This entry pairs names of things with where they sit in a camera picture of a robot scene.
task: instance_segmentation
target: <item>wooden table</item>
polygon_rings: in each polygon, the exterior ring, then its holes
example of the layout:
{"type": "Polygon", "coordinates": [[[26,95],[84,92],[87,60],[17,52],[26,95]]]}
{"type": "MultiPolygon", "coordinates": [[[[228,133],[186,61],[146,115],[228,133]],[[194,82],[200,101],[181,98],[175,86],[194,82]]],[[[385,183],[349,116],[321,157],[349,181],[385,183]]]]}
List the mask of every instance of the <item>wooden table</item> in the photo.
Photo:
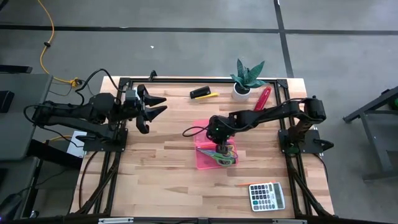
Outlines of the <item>wooden table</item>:
{"type": "MultiPolygon", "coordinates": [[[[113,77],[116,83],[119,78],[113,77]]],[[[307,96],[303,79],[287,80],[291,98],[307,96]]],[[[262,123],[256,129],[238,133],[235,142],[239,164],[228,168],[198,170],[193,138],[181,135],[196,119],[252,110],[265,87],[253,89],[250,99],[240,103],[231,98],[233,85],[230,83],[145,83],[145,86],[151,95],[166,97],[167,101],[162,105],[168,108],[149,124],[149,134],[141,134],[135,127],[135,121],[127,123],[129,136],[119,165],[111,213],[113,217],[294,217],[285,157],[277,140],[278,121],[262,123]],[[205,85],[220,96],[203,100],[189,98],[190,91],[205,85]],[[285,210],[252,212],[248,187],[236,185],[270,181],[282,184],[285,210]]],[[[101,92],[116,96],[108,77],[103,80],[101,92]]],[[[276,106],[274,91],[266,103],[266,107],[271,106],[276,106]]],[[[89,156],[90,153],[85,156],[81,170],[89,156]]],[[[83,203],[98,185],[103,157],[104,153],[99,152],[88,167],[83,183],[83,203]]],[[[302,157],[309,189],[324,208],[333,213],[322,163],[311,154],[303,154],[302,157]]],[[[304,212],[302,193],[296,186],[300,208],[304,212]]],[[[71,211],[78,208],[78,187],[71,211]]],[[[102,207],[107,192],[108,189],[105,189],[102,207]]]]}

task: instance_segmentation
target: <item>red object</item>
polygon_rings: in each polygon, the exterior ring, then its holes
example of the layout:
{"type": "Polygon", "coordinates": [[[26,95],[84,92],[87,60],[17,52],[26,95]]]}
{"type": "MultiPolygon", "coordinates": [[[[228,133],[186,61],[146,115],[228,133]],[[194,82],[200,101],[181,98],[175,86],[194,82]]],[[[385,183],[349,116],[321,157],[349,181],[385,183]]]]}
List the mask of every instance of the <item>red object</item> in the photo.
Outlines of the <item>red object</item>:
{"type": "Polygon", "coordinates": [[[269,95],[271,94],[271,87],[267,86],[267,88],[261,93],[259,101],[257,101],[256,106],[254,107],[254,111],[260,111],[264,108],[269,95]]]}

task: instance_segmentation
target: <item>concrete floor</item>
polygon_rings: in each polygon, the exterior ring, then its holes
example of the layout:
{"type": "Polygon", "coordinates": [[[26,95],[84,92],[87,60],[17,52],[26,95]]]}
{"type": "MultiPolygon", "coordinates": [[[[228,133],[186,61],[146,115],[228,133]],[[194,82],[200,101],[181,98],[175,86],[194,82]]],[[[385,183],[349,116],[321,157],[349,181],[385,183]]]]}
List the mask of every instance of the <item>concrete floor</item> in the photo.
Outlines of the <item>concrete floor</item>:
{"type": "MultiPolygon", "coordinates": [[[[10,1],[0,12],[0,24],[49,25],[36,1],[21,2],[10,1]]],[[[394,0],[279,2],[286,29],[398,30],[394,0]]],[[[56,26],[278,28],[273,0],[43,3],[56,26]]],[[[0,30],[0,63],[29,65],[32,73],[42,73],[39,55],[49,36],[48,31],[0,30]]],[[[304,78],[308,95],[317,95],[326,108],[328,119],[318,129],[322,138],[335,143],[325,153],[325,162],[340,217],[398,222],[398,181],[362,181],[362,175],[378,170],[374,152],[360,121],[345,124],[341,119],[398,84],[397,42],[396,35],[287,35],[294,77],[304,78]]],[[[84,79],[97,68],[113,75],[149,75],[156,70],[158,75],[228,76],[236,72],[238,57],[248,67],[265,60],[262,77],[287,77],[279,34],[59,31],[45,64],[61,78],[84,79]]],[[[95,93],[101,81],[98,75],[90,82],[95,93]]],[[[66,93],[68,88],[54,85],[52,90],[66,93]]],[[[48,99],[79,102],[75,94],[49,94],[48,99]]],[[[35,136],[41,140],[53,134],[38,130],[35,136]]]]}

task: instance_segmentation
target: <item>yellow marker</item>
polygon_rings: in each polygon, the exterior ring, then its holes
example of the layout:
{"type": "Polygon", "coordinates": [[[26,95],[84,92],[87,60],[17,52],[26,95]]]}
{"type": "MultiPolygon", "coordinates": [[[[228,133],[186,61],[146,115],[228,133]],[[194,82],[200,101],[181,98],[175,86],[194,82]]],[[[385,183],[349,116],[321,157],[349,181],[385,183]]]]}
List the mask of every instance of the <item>yellow marker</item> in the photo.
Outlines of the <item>yellow marker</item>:
{"type": "Polygon", "coordinates": [[[196,97],[195,100],[204,99],[204,98],[208,98],[208,97],[212,97],[212,96],[218,96],[218,95],[220,95],[220,94],[219,93],[210,93],[209,95],[206,95],[206,96],[196,97]]]}

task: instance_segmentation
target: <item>potted plant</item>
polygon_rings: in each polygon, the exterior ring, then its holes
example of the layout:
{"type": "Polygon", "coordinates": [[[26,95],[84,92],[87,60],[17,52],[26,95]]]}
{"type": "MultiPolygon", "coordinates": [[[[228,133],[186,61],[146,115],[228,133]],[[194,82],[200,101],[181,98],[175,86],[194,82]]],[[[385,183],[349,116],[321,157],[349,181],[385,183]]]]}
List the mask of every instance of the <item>potted plant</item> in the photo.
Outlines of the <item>potted plant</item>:
{"type": "Polygon", "coordinates": [[[264,66],[264,61],[254,66],[251,70],[244,67],[239,59],[236,66],[238,68],[238,76],[231,75],[232,79],[235,81],[232,98],[236,101],[245,101],[249,98],[252,88],[259,88],[266,84],[262,80],[257,80],[264,66]]]}

